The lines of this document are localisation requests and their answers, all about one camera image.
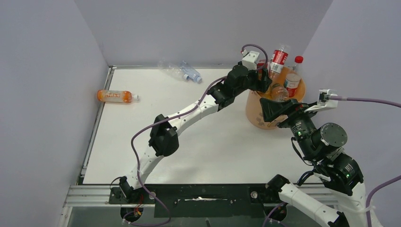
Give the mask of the dark green label bottle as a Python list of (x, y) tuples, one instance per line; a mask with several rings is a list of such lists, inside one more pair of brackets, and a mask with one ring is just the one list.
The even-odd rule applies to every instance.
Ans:
[(271, 85), (270, 95), (273, 101), (284, 102), (289, 99), (289, 93), (281, 84)]

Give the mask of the red gold drink bottle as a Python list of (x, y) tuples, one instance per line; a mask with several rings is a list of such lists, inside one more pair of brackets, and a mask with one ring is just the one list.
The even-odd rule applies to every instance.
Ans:
[(258, 62), (257, 62), (257, 68), (259, 69), (258, 70), (258, 80), (262, 80), (264, 71), (266, 71), (266, 75), (269, 76), (269, 67), (270, 67), (269, 60), (266, 60), (266, 59), (258, 60)]

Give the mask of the red cap clear bottle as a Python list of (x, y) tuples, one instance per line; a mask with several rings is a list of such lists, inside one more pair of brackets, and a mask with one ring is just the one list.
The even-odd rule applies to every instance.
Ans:
[(285, 44), (281, 44), (279, 48), (274, 50), (269, 66), (269, 77), (273, 81), (275, 81), (281, 74), (282, 68), (285, 65), (289, 52), (290, 46)]

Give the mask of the orange drink bottle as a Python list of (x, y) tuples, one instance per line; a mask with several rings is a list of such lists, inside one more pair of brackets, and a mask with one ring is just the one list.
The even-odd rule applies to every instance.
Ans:
[(130, 91), (98, 90), (96, 93), (98, 101), (129, 104), (139, 101), (139, 95), (134, 95)]

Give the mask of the blue pattern clear bottle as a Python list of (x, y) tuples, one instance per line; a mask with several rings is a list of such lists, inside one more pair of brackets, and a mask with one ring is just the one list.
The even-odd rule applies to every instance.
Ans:
[(184, 71), (185, 74), (188, 75), (188, 78), (193, 82), (202, 82), (201, 74), (186, 61), (181, 61), (180, 68)]

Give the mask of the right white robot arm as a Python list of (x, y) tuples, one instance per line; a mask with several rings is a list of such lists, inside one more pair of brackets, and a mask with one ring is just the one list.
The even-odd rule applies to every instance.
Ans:
[(276, 102), (261, 98), (260, 104), (266, 122), (285, 116), (278, 127), (292, 131), (297, 154), (313, 166), (302, 175), (299, 183), (311, 175), (316, 176), (335, 196), (339, 209), (312, 198), (282, 175), (274, 176), (267, 183), (267, 198), (296, 207), (322, 227), (379, 227), (381, 223), (370, 205), (362, 171), (356, 160), (344, 152), (348, 140), (345, 130), (331, 122), (317, 128), (312, 121), (319, 111), (336, 108), (337, 101), (307, 104), (295, 99)]

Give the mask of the crushed clear bottle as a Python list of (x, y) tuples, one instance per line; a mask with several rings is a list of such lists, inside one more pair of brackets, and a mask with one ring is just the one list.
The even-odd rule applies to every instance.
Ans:
[(189, 76), (177, 65), (172, 64), (165, 60), (160, 60), (157, 64), (160, 70), (166, 75), (173, 77), (176, 80), (188, 81)]

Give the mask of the red white label bottle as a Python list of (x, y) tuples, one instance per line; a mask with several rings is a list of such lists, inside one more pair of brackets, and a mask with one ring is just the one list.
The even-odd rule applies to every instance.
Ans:
[(299, 82), (301, 80), (300, 73), (303, 61), (303, 56), (296, 56), (294, 59), (295, 64), (290, 67), (290, 72), (286, 75), (284, 88), (288, 92), (288, 97), (293, 97), (296, 93)]

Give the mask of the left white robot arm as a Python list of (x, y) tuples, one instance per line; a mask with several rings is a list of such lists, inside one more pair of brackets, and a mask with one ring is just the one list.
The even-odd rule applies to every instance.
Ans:
[[(138, 198), (139, 189), (144, 188), (147, 177), (157, 164), (178, 150), (179, 136), (189, 126), (228, 107), (246, 90), (266, 92), (272, 83), (268, 68), (268, 62), (254, 70), (239, 62), (225, 77), (214, 80), (196, 102), (174, 114), (158, 115), (153, 124), (134, 134), (131, 148), (137, 161), (136, 166), (129, 174), (119, 177), (119, 187), (124, 197), (128, 201)], [(150, 130), (149, 150), (139, 155), (134, 140), (146, 130)]]

